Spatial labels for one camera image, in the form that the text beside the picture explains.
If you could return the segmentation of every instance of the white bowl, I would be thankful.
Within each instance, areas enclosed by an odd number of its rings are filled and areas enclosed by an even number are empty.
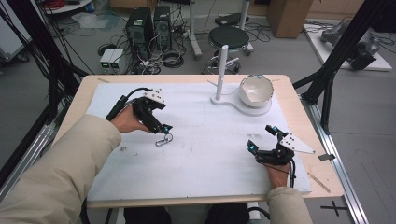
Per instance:
[[[239,85],[239,98],[245,104],[253,107],[271,105],[273,94],[272,82],[263,75],[247,76]]]

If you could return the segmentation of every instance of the concrete floor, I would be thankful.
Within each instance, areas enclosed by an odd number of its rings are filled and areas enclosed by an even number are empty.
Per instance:
[[[106,2],[102,3],[102,10],[107,11]],[[197,4],[197,15],[207,15],[212,6],[210,1],[200,1]],[[214,28],[214,18],[218,13],[237,12],[239,1],[233,1],[230,8],[221,8],[216,3],[211,12],[212,16],[206,24],[205,16],[196,19],[196,30],[203,31]],[[106,29],[78,29],[70,16],[65,13],[56,19],[62,27],[68,29],[66,38],[78,55],[95,74],[102,74],[97,54],[99,46],[109,43],[114,35],[121,35],[125,21],[108,15],[111,27]],[[251,17],[250,22],[267,25],[264,17]],[[242,64],[242,74],[283,74],[292,82],[307,77],[321,67],[314,49],[305,34],[296,39],[274,38],[271,31],[263,31],[269,36],[269,42],[253,41],[255,49],[250,56],[242,53],[236,55]],[[161,74],[200,74],[206,60],[213,53],[207,43],[207,35],[198,35],[203,56],[195,61],[190,43],[185,41],[188,48],[184,55],[185,63],[177,69],[163,68]],[[387,46],[396,51],[396,46]],[[393,67],[396,67],[394,52],[381,48],[379,54]],[[74,63],[84,69],[85,65],[72,53]],[[6,162],[9,155],[27,133],[39,114],[48,103],[46,99],[48,82],[42,77],[34,62],[20,63],[14,61],[6,67],[0,68],[0,166]],[[297,90],[303,93],[306,87]],[[396,159],[396,72],[351,71],[340,69],[333,86],[332,109],[330,115],[330,131],[332,139],[338,149],[346,167],[353,188],[361,201],[364,212],[371,223],[396,223],[396,181],[393,178],[396,168],[392,166]],[[352,223],[348,211],[340,210],[337,216],[334,210],[321,209],[331,206],[332,201],[345,207],[343,198],[310,199],[305,200],[314,223]],[[204,206],[170,207],[169,211],[174,223],[203,223],[205,219]],[[103,223],[106,210],[90,210],[92,223]],[[262,218],[262,223],[269,223]]]

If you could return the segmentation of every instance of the human hand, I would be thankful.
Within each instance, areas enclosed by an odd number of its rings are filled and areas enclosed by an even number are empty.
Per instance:
[[[270,177],[271,189],[288,185],[290,164],[275,166],[265,163],[264,166],[267,168],[268,176]]]
[[[148,127],[140,123],[134,116],[134,110],[131,105],[126,106],[121,112],[110,121],[120,133],[130,133],[136,130],[141,130],[149,133]]]

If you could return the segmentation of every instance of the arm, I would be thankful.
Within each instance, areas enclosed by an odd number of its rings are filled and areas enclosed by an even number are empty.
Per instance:
[[[267,195],[272,224],[309,224],[312,223],[308,209],[301,193],[297,189],[288,188],[289,165],[267,167],[271,181],[271,190]]]
[[[0,222],[75,223],[93,179],[120,143],[120,133],[147,130],[129,107],[111,122],[81,118],[21,176],[0,204]]]

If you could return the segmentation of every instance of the beige jacket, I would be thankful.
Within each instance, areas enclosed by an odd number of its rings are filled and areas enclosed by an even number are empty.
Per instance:
[[[110,122],[85,115],[21,176],[0,203],[0,223],[76,223],[93,179],[120,141]],[[271,190],[268,203],[271,223],[312,223],[295,189]]]

